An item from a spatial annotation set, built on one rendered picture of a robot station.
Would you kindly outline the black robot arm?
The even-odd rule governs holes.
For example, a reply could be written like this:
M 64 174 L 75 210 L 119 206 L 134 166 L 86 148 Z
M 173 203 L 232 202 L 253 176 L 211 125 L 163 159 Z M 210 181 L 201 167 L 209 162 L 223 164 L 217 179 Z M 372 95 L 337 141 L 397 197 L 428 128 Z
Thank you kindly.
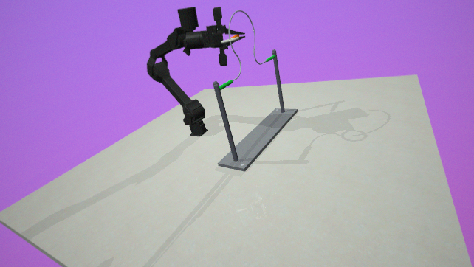
M 191 49 L 202 49 L 199 31 L 194 32 L 199 27 L 196 7 L 186 7 L 178 9 L 181 27 L 176 28 L 173 33 L 167 37 L 167 41 L 155 49 L 150 51 L 150 58 L 147 62 L 148 75 L 155 81 L 162 83 L 164 87 L 174 96 L 174 98 L 182 106 L 185 118 L 183 122 L 190 126 L 190 136 L 202 136 L 208 131 L 203 120 L 205 118 L 205 109 L 197 100 L 191 100 L 186 93 L 178 86 L 178 84 L 170 76 L 168 62 L 165 55 L 177 49 L 183 50 L 190 56 Z M 224 44 L 222 41 L 222 33 L 217 30 L 217 26 L 206 27 L 205 37 L 208 38 L 206 47 L 220 48 Z M 156 63 L 158 58 L 162 58 L 162 62 Z

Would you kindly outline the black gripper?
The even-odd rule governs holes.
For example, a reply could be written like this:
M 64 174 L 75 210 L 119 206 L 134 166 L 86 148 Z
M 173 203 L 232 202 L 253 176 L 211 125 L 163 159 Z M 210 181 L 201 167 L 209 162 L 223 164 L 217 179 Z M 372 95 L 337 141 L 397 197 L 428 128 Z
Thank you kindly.
M 214 7 L 213 8 L 213 17 L 214 17 L 214 21 L 216 21 L 217 30 L 221 31 L 221 33 L 222 33 L 222 40 L 223 40 L 223 34 L 225 33 L 225 35 L 229 35 L 229 32 L 228 32 L 229 29 L 226 28 L 226 25 L 224 25 L 224 26 L 221 25 L 221 19 L 222 19 L 221 7 Z M 207 30 L 199 31 L 200 42 L 201 42 L 201 46 L 202 46 L 203 49 L 204 48 L 210 48 L 210 47 L 206 47 L 206 44 L 208 43 L 208 38 L 205 37 L 205 32 L 207 32 Z M 245 35 L 245 33 L 230 30 L 230 35 Z M 245 36 L 239 37 L 239 39 L 236 40 L 236 41 L 239 41 L 242 38 L 245 38 Z M 236 41 L 231 41 L 231 43 L 233 44 Z M 219 48 L 219 50 L 220 50 L 219 65 L 220 66 L 227 66 L 227 55 L 224 53 L 224 51 L 226 49 L 228 49 L 229 45 L 230 45 L 230 42 L 224 43 L 224 46 Z

